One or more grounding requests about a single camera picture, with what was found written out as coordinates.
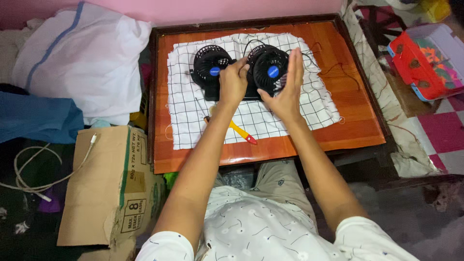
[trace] shirt sleeve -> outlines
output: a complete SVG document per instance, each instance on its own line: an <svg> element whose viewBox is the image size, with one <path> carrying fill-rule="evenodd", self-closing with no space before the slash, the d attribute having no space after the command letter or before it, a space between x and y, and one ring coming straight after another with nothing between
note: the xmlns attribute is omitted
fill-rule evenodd
<svg viewBox="0 0 464 261"><path fill-rule="evenodd" d="M396 244L375 222L349 217L337 227L334 246L348 260L418 261Z"/></svg>
<svg viewBox="0 0 464 261"><path fill-rule="evenodd" d="M143 244L135 261L193 261L192 244L179 233L158 232Z"/></svg>

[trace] blue fan hub label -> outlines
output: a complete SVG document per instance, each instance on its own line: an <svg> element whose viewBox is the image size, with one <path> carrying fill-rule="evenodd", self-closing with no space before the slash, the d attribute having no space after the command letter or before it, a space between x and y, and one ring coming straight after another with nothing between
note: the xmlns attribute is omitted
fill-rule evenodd
<svg viewBox="0 0 464 261"><path fill-rule="evenodd" d="M279 68L275 65L269 67L267 70L267 75L269 75L271 78L277 77L277 75L279 75Z"/></svg>
<svg viewBox="0 0 464 261"><path fill-rule="evenodd" d="M212 76L218 76L220 71L221 69L219 69L219 67L213 67L211 70L209 70L209 74Z"/></svg>

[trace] orange wooden surface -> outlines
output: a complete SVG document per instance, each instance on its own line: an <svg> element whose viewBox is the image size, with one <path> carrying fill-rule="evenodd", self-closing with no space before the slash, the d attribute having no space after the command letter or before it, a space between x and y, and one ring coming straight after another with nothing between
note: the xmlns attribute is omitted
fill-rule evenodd
<svg viewBox="0 0 464 261"><path fill-rule="evenodd" d="M343 37L330 22L308 23L298 25L270 26L263 30L237 29L206 33L188 33L166 35L158 41L158 75L155 108L155 173L178 171L192 150L173 150L172 128L167 107L168 103L168 53L173 50L173 44L218 38L234 33L291 33L304 39L313 47L314 57L322 70L319 76L324 81L327 90L332 93L332 99L345 117L345 123L335 123L329 127L313 131L322 149L337 150L373 146L385 143L385 138L374 114L365 86L356 69L353 58ZM322 50L315 45L321 44ZM343 64L346 74L354 77L358 84L345 75L337 63ZM329 73L330 67L336 65ZM257 140L258 145L247 142L225 144L220 165L246 163L270 160L274 158L297 155L289 136L272 137Z"/></svg>

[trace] black mini fan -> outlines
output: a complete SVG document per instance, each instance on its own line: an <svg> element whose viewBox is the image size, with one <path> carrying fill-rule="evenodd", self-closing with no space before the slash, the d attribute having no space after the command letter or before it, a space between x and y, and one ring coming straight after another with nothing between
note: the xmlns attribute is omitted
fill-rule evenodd
<svg viewBox="0 0 464 261"><path fill-rule="evenodd" d="M219 72L235 61L217 45L205 46L195 54L190 75L205 90L205 100L219 101Z"/></svg>
<svg viewBox="0 0 464 261"><path fill-rule="evenodd" d="M271 45L260 45L248 55L248 87L244 100L261 100L257 89L271 97L283 87L281 77L287 73L289 55Z"/></svg>

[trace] blue stripe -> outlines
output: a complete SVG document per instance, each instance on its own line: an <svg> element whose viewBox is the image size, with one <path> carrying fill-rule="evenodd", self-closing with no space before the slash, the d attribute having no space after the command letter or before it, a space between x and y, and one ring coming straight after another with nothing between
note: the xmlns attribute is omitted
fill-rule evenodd
<svg viewBox="0 0 464 261"><path fill-rule="evenodd" d="M27 83L26 83L26 88L25 88L26 90L29 90L30 87L31 87L32 75L34 74L35 70L37 70L37 67L47 60L47 58L52 53L53 48L58 44L58 42L65 35L67 35L67 33L71 32L74 28L76 28L77 24L79 23L79 19L81 18L81 13L82 13L83 7L84 7L84 1L79 2L79 4L77 5L76 16L74 17L74 21L73 21L72 25L68 29L64 30L59 36L57 36L55 38L55 40L50 45L50 47L48 47L47 51L45 52L45 55L42 57L40 62L34 64L31 71L29 72L29 75L27 76Z"/></svg>

